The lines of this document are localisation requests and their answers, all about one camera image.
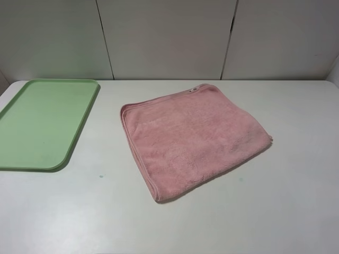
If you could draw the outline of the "pink terry towel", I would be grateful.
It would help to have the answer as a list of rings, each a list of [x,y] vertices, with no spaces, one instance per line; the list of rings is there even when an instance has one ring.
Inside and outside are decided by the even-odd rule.
[[[233,170],[273,141],[253,116],[210,84],[124,105],[120,119],[157,203]]]

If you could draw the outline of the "green plastic tray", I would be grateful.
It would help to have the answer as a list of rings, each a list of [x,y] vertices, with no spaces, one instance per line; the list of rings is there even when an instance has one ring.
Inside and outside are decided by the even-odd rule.
[[[66,165],[99,93],[91,79],[33,79],[1,110],[1,170]]]

